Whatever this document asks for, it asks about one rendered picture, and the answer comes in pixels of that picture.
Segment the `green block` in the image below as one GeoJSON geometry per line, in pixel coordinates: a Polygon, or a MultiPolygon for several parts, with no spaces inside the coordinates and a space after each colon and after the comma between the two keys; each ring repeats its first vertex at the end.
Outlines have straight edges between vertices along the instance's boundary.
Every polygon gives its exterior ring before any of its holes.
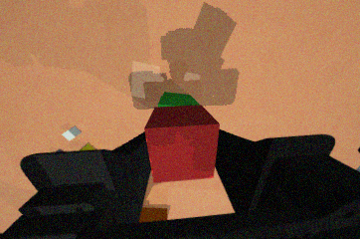
{"type": "Polygon", "coordinates": [[[163,96],[166,96],[166,97],[176,97],[176,98],[185,98],[185,99],[194,99],[191,95],[176,94],[176,93],[167,93],[167,92],[164,92],[163,96]]]}
{"type": "Polygon", "coordinates": [[[195,99],[185,99],[176,97],[161,96],[158,103],[159,107],[177,107],[177,106],[198,106],[199,103],[195,99]]]}

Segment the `white block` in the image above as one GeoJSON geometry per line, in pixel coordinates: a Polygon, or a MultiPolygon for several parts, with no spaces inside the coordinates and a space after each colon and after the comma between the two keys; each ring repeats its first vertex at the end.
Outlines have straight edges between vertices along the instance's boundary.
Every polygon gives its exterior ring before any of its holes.
{"type": "Polygon", "coordinates": [[[68,141],[74,139],[77,135],[79,135],[81,132],[76,128],[73,127],[62,134],[63,137],[65,137],[68,141]]]}

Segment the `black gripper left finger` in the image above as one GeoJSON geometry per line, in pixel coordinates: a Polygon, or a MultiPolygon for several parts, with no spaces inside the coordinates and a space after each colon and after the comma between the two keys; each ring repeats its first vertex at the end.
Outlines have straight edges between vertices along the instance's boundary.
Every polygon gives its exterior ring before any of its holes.
{"type": "Polygon", "coordinates": [[[120,224],[139,222],[151,171],[145,132],[113,150],[34,153],[22,158],[21,168],[38,192],[103,185],[120,224]]]}

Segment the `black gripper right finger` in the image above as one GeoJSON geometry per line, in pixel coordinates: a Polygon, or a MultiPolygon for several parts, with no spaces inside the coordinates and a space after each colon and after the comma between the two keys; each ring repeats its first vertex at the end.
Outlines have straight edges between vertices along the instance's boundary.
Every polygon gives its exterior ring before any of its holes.
{"type": "Polygon", "coordinates": [[[219,129],[215,168],[235,213],[256,210],[273,161],[278,157],[330,154],[327,134],[265,138],[258,141],[219,129]]]}

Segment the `red block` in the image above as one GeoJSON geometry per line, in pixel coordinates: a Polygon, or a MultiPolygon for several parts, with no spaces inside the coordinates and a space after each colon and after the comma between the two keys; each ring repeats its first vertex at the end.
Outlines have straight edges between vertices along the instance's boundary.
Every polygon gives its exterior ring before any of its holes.
{"type": "Polygon", "coordinates": [[[154,108],[144,128],[153,183],[214,178],[219,129],[202,105],[154,108]]]}

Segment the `yellow block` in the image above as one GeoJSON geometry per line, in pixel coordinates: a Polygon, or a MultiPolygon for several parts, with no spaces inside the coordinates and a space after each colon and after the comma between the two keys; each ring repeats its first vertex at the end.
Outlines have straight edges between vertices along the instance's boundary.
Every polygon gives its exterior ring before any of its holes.
{"type": "Polygon", "coordinates": [[[87,144],[85,147],[83,147],[80,151],[83,150],[95,150],[93,147],[91,147],[89,144],[87,144]]]}

